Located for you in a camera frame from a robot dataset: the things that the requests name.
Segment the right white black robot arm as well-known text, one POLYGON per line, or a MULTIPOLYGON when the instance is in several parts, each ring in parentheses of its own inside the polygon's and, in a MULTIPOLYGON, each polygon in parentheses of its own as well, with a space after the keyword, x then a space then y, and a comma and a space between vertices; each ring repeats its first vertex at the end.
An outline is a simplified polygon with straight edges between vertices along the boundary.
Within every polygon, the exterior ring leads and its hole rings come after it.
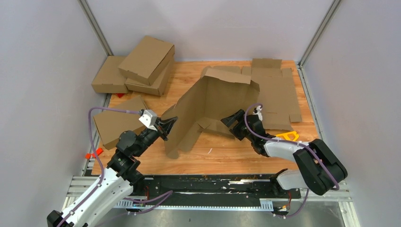
POLYGON ((260 105, 252 114, 240 109, 221 122, 237 139, 248 139, 257 154, 296 163, 297 170, 283 169, 274 175, 270 184, 272 195, 280 198, 296 188, 309 189, 320 196, 329 190, 338 190, 348 172, 327 144, 321 139, 301 142, 268 134, 262 124, 261 110, 260 105))

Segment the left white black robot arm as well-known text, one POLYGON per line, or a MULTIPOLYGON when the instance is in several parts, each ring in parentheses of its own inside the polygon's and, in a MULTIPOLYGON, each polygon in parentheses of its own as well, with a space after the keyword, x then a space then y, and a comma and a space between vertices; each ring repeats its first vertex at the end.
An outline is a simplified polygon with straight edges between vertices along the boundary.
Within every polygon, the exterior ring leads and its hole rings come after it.
POLYGON ((137 168, 137 160, 157 139, 167 141, 177 117, 162 120, 143 113, 139 120, 146 129, 140 134, 124 131, 116 144, 116 152, 101 175, 70 206, 53 210, 46 218, 50 227, 94 227, 119 201, 144 192, 145 183, 137 168))

